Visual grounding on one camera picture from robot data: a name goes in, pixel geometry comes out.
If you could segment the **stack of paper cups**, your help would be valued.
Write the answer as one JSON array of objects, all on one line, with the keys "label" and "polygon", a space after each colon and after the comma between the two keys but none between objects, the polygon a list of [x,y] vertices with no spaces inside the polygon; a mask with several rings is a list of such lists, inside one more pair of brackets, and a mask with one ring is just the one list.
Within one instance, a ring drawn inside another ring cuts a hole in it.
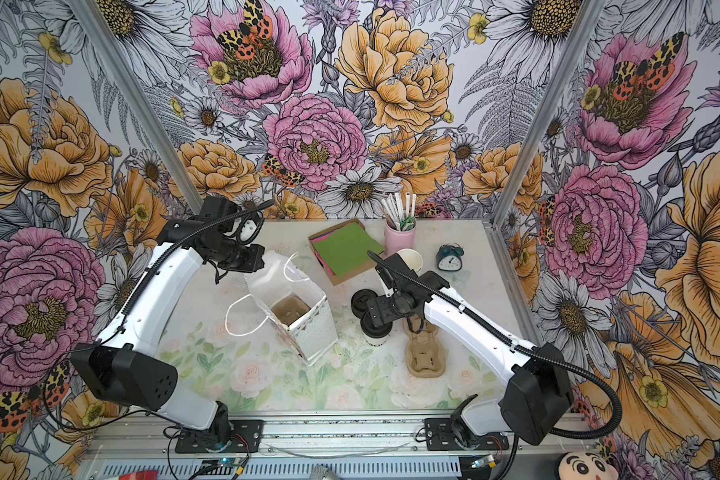
[{"label": "stack of paper cups", "polygon": [[422,255],[411,248],[403,248],[396,252],[397,255],[403,260],[406,266],[413,270],[416,274],[422,271],[424,261]]}]

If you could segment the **pink cup holder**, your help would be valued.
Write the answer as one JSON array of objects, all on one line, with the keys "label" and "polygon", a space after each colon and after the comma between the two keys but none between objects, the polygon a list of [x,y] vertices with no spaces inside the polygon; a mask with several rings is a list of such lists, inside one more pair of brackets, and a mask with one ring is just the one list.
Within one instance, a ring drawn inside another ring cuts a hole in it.
[{"label": "pink cup holder", "polygon": [[385,223],[384,248],[387,256],[402,249],[413,249],[415,245],[416,227],[408,230],[397,230],[389,222]]}]

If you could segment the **white floral gift bag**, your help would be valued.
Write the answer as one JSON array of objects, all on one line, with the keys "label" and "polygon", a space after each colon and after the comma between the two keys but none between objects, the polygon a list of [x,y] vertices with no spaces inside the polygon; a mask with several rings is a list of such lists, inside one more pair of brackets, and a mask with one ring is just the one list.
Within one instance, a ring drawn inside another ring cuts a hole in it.
[{"label": "white floral gift bag", "polygon": [[327,294],[296,267],[295,258],[265,253],[264,267],[244,276],[248,292],[228,306],[224,328],[242,338],[270,326],[312,366],[338,341],[338,333]]}]

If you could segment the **aluminium front rail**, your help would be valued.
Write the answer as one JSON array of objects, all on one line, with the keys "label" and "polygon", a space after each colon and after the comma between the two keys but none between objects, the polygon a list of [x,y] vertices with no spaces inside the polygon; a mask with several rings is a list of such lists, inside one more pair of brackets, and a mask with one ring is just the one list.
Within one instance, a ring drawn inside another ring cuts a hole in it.
[{"label": "aluminium front rail", "polygon": [[95,434],[78,473],[105,479],[154,470],[161,479],[187,479],[215,465],[211,479],[229,479],[240,463],[244,479],[306,479],[324,465],[342,479],[456,479],[473,459],[492,454],[504,465],[512,435],[488,437],[489,448],[467,451],[456,445],[435,448],[438,436],[428,420],[446,419],[443,411],[265,412],[236,414],[235,426],[256,432],[225,451],[180,452],[178,435],[167,422],[136,417]]}]

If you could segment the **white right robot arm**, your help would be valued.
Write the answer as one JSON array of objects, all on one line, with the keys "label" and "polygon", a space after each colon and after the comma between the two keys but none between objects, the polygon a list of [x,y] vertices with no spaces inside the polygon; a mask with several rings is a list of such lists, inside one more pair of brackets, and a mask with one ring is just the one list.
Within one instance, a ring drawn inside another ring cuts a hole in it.
[{"label": "white right robot arm", "polygon": [[459,340],[504,387],[502,398],[471,396],[451,414],[451,430],[461,446],[470,448],[498,432],[538,445],[553,432],[573,401],[567,372],[559,365],[562,354],[555,347],[538,347],[512,334],[433,271],[418,275],[398,254],[368,256],[391,293],[370,299],[365,319],[379,328],[416,316]]}]

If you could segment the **cartoon plush toy head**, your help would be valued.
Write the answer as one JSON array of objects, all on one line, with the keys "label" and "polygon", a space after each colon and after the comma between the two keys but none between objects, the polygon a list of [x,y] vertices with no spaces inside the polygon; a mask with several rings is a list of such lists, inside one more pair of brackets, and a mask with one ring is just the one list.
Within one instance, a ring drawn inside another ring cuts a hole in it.
[{"label": "cartoon plush toy head", "polygon": [[600,455],[591,452],[569,452],[555,469],[559,480],[617,480],[619,474]]}]

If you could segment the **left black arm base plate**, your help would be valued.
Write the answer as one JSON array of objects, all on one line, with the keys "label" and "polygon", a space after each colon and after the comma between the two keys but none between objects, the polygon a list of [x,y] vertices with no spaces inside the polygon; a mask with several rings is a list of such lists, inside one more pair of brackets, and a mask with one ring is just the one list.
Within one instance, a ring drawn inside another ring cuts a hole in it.
[{"label": "left black arm base plate", "polygon": [[175,451],[179,454],[256,453],[263,427],[262,420],[232,419],[221,432],[185,429],[179,434]]}]

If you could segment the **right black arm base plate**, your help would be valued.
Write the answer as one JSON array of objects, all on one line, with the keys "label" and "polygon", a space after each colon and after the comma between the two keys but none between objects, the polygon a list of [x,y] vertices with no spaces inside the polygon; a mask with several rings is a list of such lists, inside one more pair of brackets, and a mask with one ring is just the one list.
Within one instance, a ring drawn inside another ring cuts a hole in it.
[{"label": "right black arm base plate", "polygon": [[429,451],[504,451],[509,439],[501,432],[477,436],[451,418],[426,418],[424,443]]}]

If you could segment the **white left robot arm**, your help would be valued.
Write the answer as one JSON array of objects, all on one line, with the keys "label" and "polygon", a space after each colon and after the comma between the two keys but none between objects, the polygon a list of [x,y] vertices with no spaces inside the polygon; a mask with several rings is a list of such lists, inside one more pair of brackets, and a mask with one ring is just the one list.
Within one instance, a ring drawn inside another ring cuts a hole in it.
[{"label": "white left robot arm", "polygon": [[150,263],[112,323],[91,343],[79,343],[70,363],[99,400],[137,407],[194,434],[220,451],[232,439],[227,407],[179,380],[177,369],[156,356],[164,329],[189,281],[203,265],[216,281],[227,273],[254,273],[264,266],[256,243],[265,201],[243,209],[225,197],[204,200],[199,214],[168,221]]}]

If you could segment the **brown cardboard cup carrier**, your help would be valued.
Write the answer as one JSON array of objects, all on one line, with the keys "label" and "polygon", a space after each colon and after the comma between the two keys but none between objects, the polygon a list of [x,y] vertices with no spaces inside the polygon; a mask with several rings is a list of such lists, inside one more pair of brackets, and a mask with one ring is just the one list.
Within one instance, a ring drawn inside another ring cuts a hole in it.
[{"label": "brown cardboard cup carrier", "polygon": [[416,378],[438,378],[445,371],[445,353],[437,336],[440,329],[418,316],[408,317],[404,332],[409,340],[405,348],[405,365]]}]

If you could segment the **single paper cup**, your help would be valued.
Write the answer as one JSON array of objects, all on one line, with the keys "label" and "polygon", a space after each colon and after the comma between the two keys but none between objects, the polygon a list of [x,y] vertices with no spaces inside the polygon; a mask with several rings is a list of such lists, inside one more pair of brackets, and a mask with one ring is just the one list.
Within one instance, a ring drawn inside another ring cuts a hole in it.
[{"label": "single paper cup", "polygon": [[375,337],[375,336],[365,335],[364,338],[370,346],[380,347],[387,342],[387,340],[389,339],[389,336],[385,335],[382,337]]}]

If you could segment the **teal alarm clock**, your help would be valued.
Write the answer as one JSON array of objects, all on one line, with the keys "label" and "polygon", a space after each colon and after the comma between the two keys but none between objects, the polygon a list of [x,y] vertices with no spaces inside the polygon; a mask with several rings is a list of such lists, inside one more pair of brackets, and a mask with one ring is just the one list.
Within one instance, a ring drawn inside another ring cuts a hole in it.
[{"label": "teal alarm clock", "polygon": [[436,254],[436,267],[443,272],[458,272],[463,268],[464,250],[458,244],[441,245]]}]

